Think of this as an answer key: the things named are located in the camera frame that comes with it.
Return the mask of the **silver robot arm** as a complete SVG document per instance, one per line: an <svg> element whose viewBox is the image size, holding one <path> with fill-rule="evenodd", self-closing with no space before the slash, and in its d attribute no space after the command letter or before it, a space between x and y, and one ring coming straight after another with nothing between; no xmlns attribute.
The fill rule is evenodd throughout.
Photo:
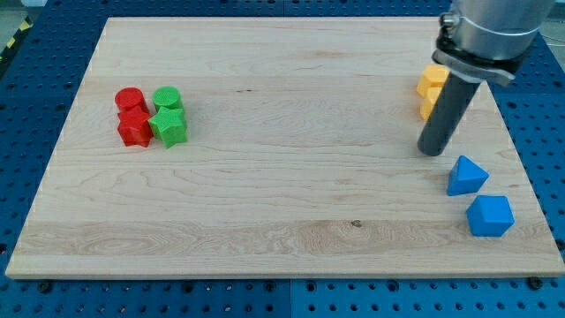
<svg viewBox="0 0 565 318"><path fill-rule="evenodd" d="M459 78L507 86L554 0L455 0L439 17L432 59Z"/></svg>

